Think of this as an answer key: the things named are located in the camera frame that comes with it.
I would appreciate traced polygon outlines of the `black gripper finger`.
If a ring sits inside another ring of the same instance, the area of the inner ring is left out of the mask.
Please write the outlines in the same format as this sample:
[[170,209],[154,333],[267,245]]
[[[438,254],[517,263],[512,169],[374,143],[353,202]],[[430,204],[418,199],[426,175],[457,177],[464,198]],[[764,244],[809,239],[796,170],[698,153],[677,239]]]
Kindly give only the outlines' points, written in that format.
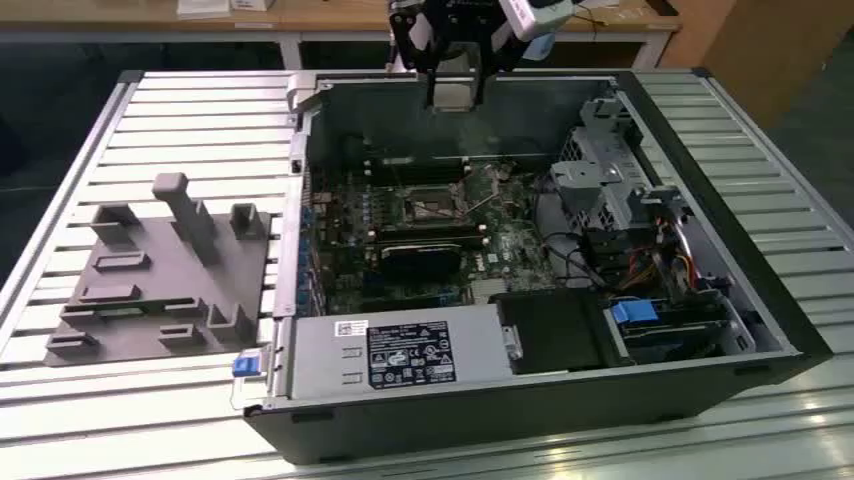
[[500,27],[478,42],[477,105],[486,96],[488,81],[501,72],[512,72],[530,45],[521,40],[512,27]]
[[426,82],[425,106],[434,106],[437,69],[441,63],[441,19],[437,7],[392,7],[390,28],[408,70],[416,70]]

